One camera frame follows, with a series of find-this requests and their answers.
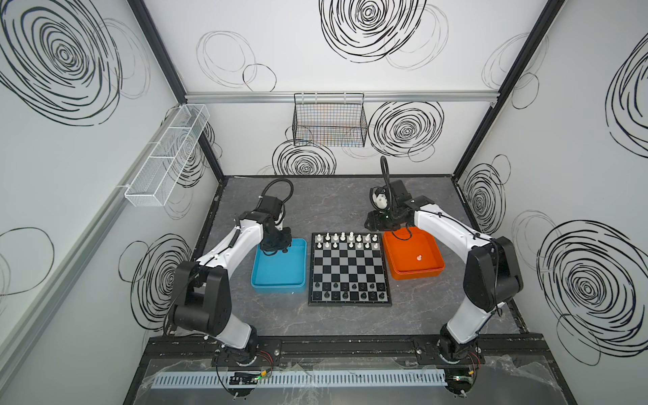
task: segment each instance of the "blue tray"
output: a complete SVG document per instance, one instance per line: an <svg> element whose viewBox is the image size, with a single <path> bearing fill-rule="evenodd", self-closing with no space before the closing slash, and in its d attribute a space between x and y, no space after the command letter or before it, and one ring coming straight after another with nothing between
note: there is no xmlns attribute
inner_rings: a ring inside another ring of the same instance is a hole
<svg viewBox="0 0 648 405"><path fill-rule="evenodd" d="M306 240L293 239L288 253L266 256L257 246L251 284L259 293L306 291Z"/></svg>

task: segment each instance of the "chessboard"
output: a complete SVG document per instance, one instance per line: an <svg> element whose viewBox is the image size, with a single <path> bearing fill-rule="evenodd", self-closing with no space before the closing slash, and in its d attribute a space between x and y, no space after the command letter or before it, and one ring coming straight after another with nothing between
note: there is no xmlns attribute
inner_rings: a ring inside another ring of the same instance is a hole
<svg viewBox="0 0 648 405"><path fill-rule="evenodd" d="M352 242L351 233L345 233L344 240L342 235L342 232L312 234L308 305L390 307L382 235L353 234Z"/></svg>

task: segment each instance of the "mesh basket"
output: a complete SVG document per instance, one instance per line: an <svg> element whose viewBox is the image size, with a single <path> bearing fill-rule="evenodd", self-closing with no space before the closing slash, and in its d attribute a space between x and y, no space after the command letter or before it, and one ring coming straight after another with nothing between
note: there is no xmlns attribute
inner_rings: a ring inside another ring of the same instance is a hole
<svg viewBox="0 0 648 405"><path fill-rule="evenodd" d="M186 104L157 142L124 196L136 207L161 207L167 203L198 138L207 125L204 104Z"/></svg>
<svg viewBox="0 0 648 405"><path fill-rule="evenodd" d="M362 93L296 93L292 118L295 146L364 147L367 117Z"/></svg>

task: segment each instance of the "black wire basket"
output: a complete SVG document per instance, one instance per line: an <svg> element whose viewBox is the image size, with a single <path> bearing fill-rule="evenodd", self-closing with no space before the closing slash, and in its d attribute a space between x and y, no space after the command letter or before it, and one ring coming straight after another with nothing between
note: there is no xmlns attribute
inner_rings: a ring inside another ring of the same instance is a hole
<svg viewBox="0 0 648 405"><path fill-rule="evenodd" d="M296 93L294 98L295 146L364 147L369 126L363 93Z"/></svg>

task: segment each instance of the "orange bin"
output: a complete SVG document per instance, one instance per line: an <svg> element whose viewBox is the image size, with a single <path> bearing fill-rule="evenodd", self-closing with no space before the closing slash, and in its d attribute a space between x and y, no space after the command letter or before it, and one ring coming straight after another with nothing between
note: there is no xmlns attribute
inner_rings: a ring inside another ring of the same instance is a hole
<svg viewBox="0 0 648 405"><path fill-rule="evenodd" d="M389 271L394 280L420 279L423 277L436 277L443 269L445 262L439 251L436 240L427 232L417 227L407 229L400 228L394 234L391 232L382 234L382 244L385 247L385 256L389 264Z"/></svg>

